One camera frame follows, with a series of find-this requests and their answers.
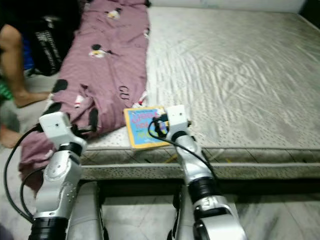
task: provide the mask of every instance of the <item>bare foot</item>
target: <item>bare foot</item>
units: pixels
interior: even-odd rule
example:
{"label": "bare foot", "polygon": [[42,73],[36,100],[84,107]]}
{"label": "bare foot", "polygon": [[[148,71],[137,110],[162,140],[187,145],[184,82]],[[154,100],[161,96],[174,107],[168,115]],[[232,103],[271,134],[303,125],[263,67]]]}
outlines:
{"label": "bare foot", "polygon": [[17,106],[17,108],[25,107],[29,104],[33,104],[42,100],[47,99],[50,92],[44,91],[44,92],[25,92],[22,94],[18,94],[14,96],[14,103]]}
{"label": "bare foot", "polygon": [[12,149],[21,136],[21,134],[8,129],[3,124],[0,127],[0,143],[8,149]]}

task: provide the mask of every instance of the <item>blue book cover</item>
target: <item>blue book cover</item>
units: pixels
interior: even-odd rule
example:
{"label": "blue book cover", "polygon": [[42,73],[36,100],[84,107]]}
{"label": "blue book cover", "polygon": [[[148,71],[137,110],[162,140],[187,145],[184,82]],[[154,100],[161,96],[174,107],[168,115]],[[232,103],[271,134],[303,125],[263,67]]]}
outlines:
{"label": "blue book cover", "polygon": [[[148,133],[148,126],[153,117],[164,113],[163,107],[142,107],[142,108],[126,108],[124,109],[124,117],[128,129],[130,143],[135,149],[146,149],[169,145],[165,141],[153,138]],[[161,129],[166,128],[165,124],[161,125]],[[155,126],[150,127],[153,135],[158,135],[155,132]]]}

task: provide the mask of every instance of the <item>green object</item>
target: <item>green object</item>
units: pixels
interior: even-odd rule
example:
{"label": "green object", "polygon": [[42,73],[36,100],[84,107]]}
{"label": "green object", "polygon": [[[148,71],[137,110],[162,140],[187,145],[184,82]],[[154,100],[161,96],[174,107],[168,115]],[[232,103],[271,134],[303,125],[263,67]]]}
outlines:
{"label": "green object", "polygon": [[4,97],[7,100],[12,100],[14,99],[14,96],[10,92],[7,84],[3,81],[0,81],[0,96]]}

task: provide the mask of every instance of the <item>white wall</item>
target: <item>white wall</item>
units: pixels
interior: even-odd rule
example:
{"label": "white wall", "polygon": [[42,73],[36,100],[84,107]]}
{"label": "white wall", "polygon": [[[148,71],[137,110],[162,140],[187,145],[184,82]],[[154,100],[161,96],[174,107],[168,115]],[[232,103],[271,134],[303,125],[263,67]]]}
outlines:
{"label": "white wall", "polygon": [[298,13],[305,0],[150,0],[153,6]]}

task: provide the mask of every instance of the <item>knee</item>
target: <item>knee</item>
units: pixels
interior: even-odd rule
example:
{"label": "knee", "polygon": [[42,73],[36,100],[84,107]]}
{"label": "knee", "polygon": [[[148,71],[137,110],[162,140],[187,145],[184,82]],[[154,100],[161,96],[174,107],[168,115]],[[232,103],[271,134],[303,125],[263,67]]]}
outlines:
{"label": "knee", "polygon": [[4,25],[0,31],[0,48],[3,50],[22,47],[21,33],[11,25]]}

